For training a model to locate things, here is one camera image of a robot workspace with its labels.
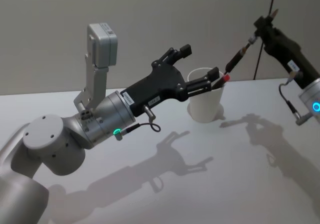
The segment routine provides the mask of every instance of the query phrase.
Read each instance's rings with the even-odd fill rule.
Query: gray wall
[[[316,43],[319,26],[313,22],[317,13],[314,10],[319,8],[317,1],[276,0],[274,5],[280,8],[276,24],[297,37],[314,62],[317,48],[312,44]],[[108,88],[123,88],[140,80],[150,73],[151,62],[169,47],[187,43],[192,46],[192,56],[176,64],[185,78],[198,67],[223,69],[253,33],[253,22],[268,13],[270,2],[0,0],[0,95],[82,89],[86,26],[97,22],[107,22],[119,41],[117,66],[110,69]],[[310,14],[304,11],[307,6]],[[259,49],[259,43],[250,49],[232,73],[232,80],[253,78]],[[272,64],[263,55],[257,76],[283,77],[285,73],[278,71],[280,65]]]

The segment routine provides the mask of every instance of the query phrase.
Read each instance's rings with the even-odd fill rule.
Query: silver bracket
[[[74,105],[82,120],[92,116],[106,97],[107,72],[117,62],[118,39],[106,23],[90,24],[87,27],[86,86],[74,99]]]

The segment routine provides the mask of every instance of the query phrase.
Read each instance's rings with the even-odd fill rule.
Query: cup
[[[187,77],[188,82],[205,76],[211,69],[209,67],[194,69]],[[192,119],[199,123],[212,122],[216,117],[223,91],[224,86],[190,97],[189,107]]]

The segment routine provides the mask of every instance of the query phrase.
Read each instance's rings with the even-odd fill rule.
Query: table surface
[[[206,124],[192,120],[188,101],[167,100],[153,108],[160,133],[144,126],[111,137],[68,176],[42,165],[34,179],[50,197],[39,223],[319,224],[320,127],[314,118],[296,126],[283,81],[228,83],[218,119]],[[307,112],[295,83],[283,92]],[[0,147],[41,115],[74,115],[77,94],[0,96]]]

